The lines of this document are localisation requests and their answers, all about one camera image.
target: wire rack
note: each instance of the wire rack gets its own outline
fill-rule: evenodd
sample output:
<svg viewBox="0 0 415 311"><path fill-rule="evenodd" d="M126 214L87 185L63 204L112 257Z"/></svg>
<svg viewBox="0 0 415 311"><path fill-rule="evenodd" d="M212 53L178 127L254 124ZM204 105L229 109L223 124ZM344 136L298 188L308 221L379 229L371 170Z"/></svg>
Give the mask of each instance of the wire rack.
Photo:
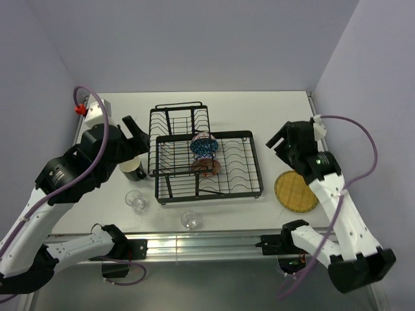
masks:
<svg viewBox="0 0 415 311"><path fill-rule="evenodd" d="M184 154L179 152L180 145L176 145L176 140L162 143L164 146L161 147L160 158L157 160L157 138L161 136L171 137L173 135L192 134L190 136L191 140L197 133L210 133L208 107L201 102L158 105L150 111L150 129L148 132L150 135L150 151L148 153L149 176L189 173L193 163L193 157L192 159L187 157L190 141L187 143L187 150L182 150Z"/></svg>
<svg viewBox="0 0 415 311"><path fill-rule="evenodd" d="M190 143L198 132L210 133L208 108L201 102L156 106L150 112L148 173L156 178L157 201L258 198L263 182L252 132L211 133L219 144L211 167L214 159L220 163L219 173L211 177L203 173L212 168L192 169Z"/></svg>

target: red connector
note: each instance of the red connector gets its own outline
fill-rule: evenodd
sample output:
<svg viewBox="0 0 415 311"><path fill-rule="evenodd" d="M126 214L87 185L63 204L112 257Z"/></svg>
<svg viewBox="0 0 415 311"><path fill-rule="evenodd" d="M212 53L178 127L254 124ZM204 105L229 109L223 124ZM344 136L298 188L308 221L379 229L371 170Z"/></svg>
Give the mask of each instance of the red connector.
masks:
<svg viewBox="0 0 415 311"><path fill-rule="evenodd" d="M87 109L84 104L79 104L79 107L75 106L75 112L79 115L86 116Z"/></svg>

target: cable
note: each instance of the cable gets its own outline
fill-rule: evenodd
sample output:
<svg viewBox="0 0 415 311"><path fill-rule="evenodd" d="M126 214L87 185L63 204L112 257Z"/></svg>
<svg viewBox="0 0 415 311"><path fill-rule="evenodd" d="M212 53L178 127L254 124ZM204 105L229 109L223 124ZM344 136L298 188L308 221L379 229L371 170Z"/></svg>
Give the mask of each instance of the cable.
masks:
<svg viewBox="0 0 415 311"><path fill-rule="evenodd" d="M370 144L372 145L372 148L373 148L373 164L372 164L372 167L366 173L351 179L349 182L345 182L343 190L346 190L352 184L354 184L356 181L359 181L360 179L369 176L375 170L375 168L377 166L377 148L376 148L375 141L372 138L372 136L370 135L370 133L368 132L368 130L363 125L361 125L360 123L358 123L355 120L352 120L352 119L349 119L349 118L346 118L346 117L341 117L341 116L338 116L338 115L322 115L321 118L322 119L338 119L338 120L344 120L344 121L348 121L350 123L353 123L354 125L358 126L366 134L366 136L369 138ZM337 220L337 218L340 214L340 210L342 208L343 200L344 200L344 194L341 194L339 199L338 199L337 208L336 208L335 214L333 215L333 218L330 222L330 225L327 228L327 231L324 234L323 239L320 242L320 244L318 245L317 250L314 253L313 257L311 258L310 262L307 263L307 266L303 270L301 270L301 273L297 274L297 275L299 275L299 277L297 278L297 281L286 292L283 292L281 295L278 295L277 299L279 299L279 300L284 299L287 296L289 296L290 294L292 294L301 285L301 283L303 282L303 280L305 279L307 274L311 271L313 266L316 264L317 256L320 254L325 242L328 240L328 238L330 236L330 233L332 232L332 230L335 226L336 220Z"/></svg>
<svg viewBox="0 0 415 311"><path fill-rule="evenodd" d="M75 178L73 181L71 181L67 185L64 185L63 187L60 187L59 189L56 189L55 191L49 193L48 195L46 195L45 197L40 199L24 215L23 218L26 219L26 220L29 219L34 214L34 212L36 212L43 204L48 202L51 198L53 198L54 196L62 193L65 190L71 188L73 185L77 184L79 181L83 180L86 176L91 174L93 169L98 165L99 161L101 160L102 155L104 154L105 147L106 147L106 144L108 142L108 134L109 134L109 131L110 131L110 126L108 124L108 114L106 112L105 106L102 103L102 100L99 98L98 94L96 94L96 92L94 92L92 89L90 89L86 86L77 86L73 90L73 98L74 98L76 107L79 107L79 104L78 104L78 101L77 101L77 94L78 94L79 89L86 89L87 91L89 91L91 93L92 96L94 96L94 98L98 102L99 107L101 108L102 114L104 115L104 137L102 138L101 147L99 148L97 156L95 157L95 159L93 160L91 165L85 170L85 172L83 172L81 175L79 175L77 178ZM13 242L15 237L21 231L21 228L25 225L26 220L20 221L17 224L17 226L13 229L13 231L10 233L10 235L6 239L5 243L3 244L3 247L0 249L0 259L3 257L3 255L5 254L8 247L11 245L11 243Z"/></svg>
<svg viewBox="0 0 415 311"><path fill-rule="evenodd" d="M98 225L99 225L99 226L101 227L101 229L102 229L102 225L101 225L101 224L96 223L96 224L94 224L94 225L92 226L91 231L90 231L89 233L92 233L93 228L97 227Z"/></svg>
<svg viewBox="0 0 415 311"><path fill-rule="evenodd" d="M135 285L140 283L142 280L144 280L145 276L147 275L147 269L142 265L139 264L138 262L132 262L132 261L126 261L126 260L118 260L118 259L111 259L105 256L99 256L98 258L100 258L101 260L107 260L107 261L114 261L118 264L128 264L130 266L136 266L140 269L143 270L143 275L136 281L134 282L129 282L129 283L121 283L121 282L115 282L113 280L109 280L109 279L105 279L106 282L112 284L112 285L117 285L117 286L131 286L131 285Z"/></svg>
<svg viewBox="0 0 415 311"><path fill-rule="evenodd" d="M10 301L10 300L12 300L13 298L16 298L17 296L18 296L17 294L14 294L14 295L8 296L7 298L4 298L3 300L0 300L0 304L1 304L1 303L6 303L7 301Z"/></svg>

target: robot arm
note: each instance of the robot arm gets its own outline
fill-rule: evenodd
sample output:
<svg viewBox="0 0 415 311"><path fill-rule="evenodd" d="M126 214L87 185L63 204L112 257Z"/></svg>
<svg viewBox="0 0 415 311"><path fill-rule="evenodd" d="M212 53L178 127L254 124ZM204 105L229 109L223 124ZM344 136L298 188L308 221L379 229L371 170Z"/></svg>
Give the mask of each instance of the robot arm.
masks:
<svg viewBox="0 0 415 311"><path fill-rule="evenodd" d="M395 263L391 249L383 249L374 238L347 191L342 171L330 152L319 152L317 141L326 134L319 117L310 121L287 122L269 140L267 146L293 168L314 192L327 217L332 221L340 195L342 209L334 224L338 244L327 241L317 260L329 272L335 287L342 293L380 281ZM288 249L299 248L315 254L323 236L307 222L297 220L283 226L282 241Z"/></svg>
<svg viewBox="0 0 415 311"><path fill-rule="evenodd" d="M3 246L11 232L24 220L23 227L0 261L0 294L34 292L49 282L55 273L78 262L105 255L116 259L128 251L126 237L114 225L106 225L97 233L61 244L43 242L59 219L85 193L99 188L101 183L107 181L119 163L148 152L148 135L139 129L130 116L123 118L123 122L132 132L132 138L127 139L120 126L114 125L110 120L105 151L92 173L52 197L29 219L24 219L24 215L35 203L73 181L95 159L104 137L103 116L97 106L93 104L89 109L84 122L90 129L82 134L80 143L71 147L62 157L50 160L36 178L36 187L29 202L0 243Z"/></svg>

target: yellow trivet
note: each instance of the yellow trivet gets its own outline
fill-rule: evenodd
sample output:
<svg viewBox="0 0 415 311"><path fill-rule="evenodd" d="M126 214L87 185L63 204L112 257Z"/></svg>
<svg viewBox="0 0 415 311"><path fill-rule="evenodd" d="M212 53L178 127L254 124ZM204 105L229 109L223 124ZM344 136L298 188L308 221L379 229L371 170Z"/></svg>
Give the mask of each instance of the yellow trivet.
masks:
<svg viewBox="0 0 415 311"><path fill-rule="evenodd" d="M309 212L318 204L317 197L304 179L293 170L278 176L275 195L282 206L296 213Z"/></svg>

